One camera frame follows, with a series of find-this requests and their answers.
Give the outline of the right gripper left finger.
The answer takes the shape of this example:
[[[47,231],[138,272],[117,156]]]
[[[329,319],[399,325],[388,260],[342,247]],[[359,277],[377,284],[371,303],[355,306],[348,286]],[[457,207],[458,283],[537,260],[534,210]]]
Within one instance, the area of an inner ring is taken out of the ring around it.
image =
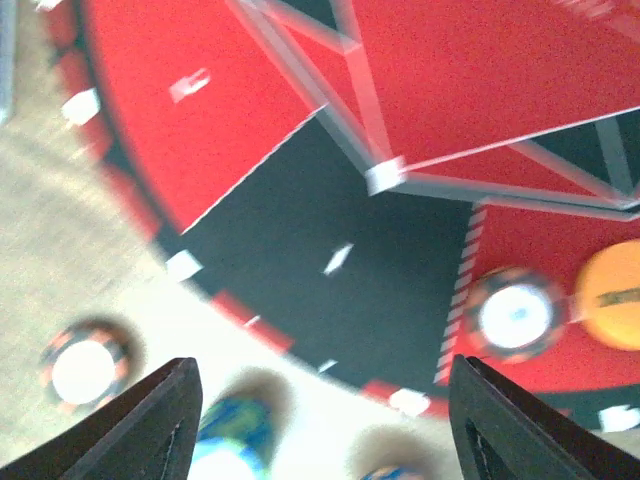
[[[1,468],[3,479],[185,479],[202,407],[197,361],[175,358]]]

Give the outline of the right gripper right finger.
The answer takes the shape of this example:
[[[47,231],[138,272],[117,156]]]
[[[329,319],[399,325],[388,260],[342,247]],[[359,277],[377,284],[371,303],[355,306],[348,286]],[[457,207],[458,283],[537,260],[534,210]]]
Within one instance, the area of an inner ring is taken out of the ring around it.
[[[637,479],[639,459],[476,357],[456,355],[449,420],[465,479]]]

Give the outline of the red poker chip stack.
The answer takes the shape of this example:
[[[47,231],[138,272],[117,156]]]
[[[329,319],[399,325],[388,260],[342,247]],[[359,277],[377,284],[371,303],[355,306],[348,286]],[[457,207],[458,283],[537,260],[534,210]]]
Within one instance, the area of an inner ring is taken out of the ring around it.
[[[130,333],[106,318],[77,321],[44,348],[40,382],[65,413],[91,412],[128,386],[135,367]]]

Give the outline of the teal poker chip stack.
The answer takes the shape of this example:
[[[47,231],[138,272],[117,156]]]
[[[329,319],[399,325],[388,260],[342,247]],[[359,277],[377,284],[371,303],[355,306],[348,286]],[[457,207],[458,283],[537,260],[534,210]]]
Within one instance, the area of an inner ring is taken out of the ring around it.
[[[213,403],[203,414],[190,479],[267,479],[275,427],[271,409],[248,395]]]

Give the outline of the orange round blind button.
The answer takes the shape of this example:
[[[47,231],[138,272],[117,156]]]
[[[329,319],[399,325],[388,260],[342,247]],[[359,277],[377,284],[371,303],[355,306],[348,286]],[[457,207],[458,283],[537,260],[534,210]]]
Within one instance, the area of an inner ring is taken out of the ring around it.
[[[583,328],[600,343],[639,349],[639,241],[611,245],[581,268],[575,305]]]

